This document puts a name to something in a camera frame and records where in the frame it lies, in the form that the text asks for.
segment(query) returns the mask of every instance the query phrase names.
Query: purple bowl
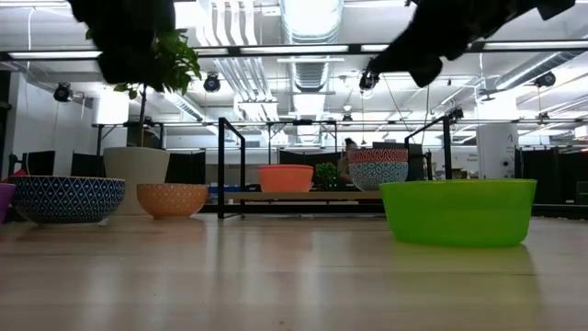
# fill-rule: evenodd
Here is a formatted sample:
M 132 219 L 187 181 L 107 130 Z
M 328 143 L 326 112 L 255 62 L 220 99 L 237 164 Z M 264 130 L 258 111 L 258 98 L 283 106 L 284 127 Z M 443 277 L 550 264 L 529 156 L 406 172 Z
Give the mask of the purple bowl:
M 4 222 L 6 211 L 8 211 L 8 206 L 10 206 L 10 201 L 12 201 L 16 189 L 17 186 L 14 184 L 0 183 L 0 224 Z

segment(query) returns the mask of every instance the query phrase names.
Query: bowl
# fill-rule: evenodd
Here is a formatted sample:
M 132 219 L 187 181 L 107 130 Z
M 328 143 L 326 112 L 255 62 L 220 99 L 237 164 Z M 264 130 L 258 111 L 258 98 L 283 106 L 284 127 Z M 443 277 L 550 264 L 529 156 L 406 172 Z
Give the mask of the bowl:
M 349 175 L 362 191 L 377 191 L 380 184 L 402 182 L 408 176 L 405 162 L 349 164 Z
M 0 224 L 4 222 L 10 201 L 15 195 L 17 186 L 14 184 L 0 183 Z
M 123 179 L 27 176 L 10 182 L 17 185 L 13 206 L 38 224 L 98 223 L 125 196 Z
M 138 184 L 137 199 L 153 218 L 189 217 L 199 212 L 209 196 L 206 185 Z
M 309 165 L 260 165 L 257 175 L 264 192 L 308 192 L 314 168 Z
M 400 241 L 512 246 L 525 240 L 535 180 L 435 180 L 380 185 L 388 225 Z
M 408 162 L 408 150 L 403 148 L 373 148 L 354 151 L 349 164 Z

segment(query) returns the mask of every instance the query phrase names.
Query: wooden shelf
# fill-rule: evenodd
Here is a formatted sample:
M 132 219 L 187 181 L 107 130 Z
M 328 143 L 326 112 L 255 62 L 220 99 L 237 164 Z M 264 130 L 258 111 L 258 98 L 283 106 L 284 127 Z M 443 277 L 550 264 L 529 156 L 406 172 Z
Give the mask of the wooden shelf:
M 227 192 L 225 199 L 234 200 L 378 200 L 379 192 Z

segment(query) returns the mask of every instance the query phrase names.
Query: red patterned bowl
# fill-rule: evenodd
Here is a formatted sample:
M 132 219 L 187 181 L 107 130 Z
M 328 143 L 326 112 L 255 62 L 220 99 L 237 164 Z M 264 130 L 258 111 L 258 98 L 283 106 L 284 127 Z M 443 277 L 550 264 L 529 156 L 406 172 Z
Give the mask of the red patterned bowl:
M 401 148 L 378 148 L 354 151 L 349 155 L 349 164 L 408 162 L 408 150 Z

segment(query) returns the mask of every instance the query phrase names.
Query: blue patterned bowl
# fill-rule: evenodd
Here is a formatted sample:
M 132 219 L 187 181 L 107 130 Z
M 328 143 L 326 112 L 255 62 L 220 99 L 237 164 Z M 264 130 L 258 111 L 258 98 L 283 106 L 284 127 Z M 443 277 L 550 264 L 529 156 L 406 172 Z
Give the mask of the blue patterned bowl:
M 408 163 L 350 164 L 349 175 L 362 191 L 377 191 L 379 184 L 405 181 L 408 176 Z
M 122 179 L 91 177 L 12 177 L 17 191 L 12 204 L 20 215 L 38 224 L 98 223 L 125 196 Z

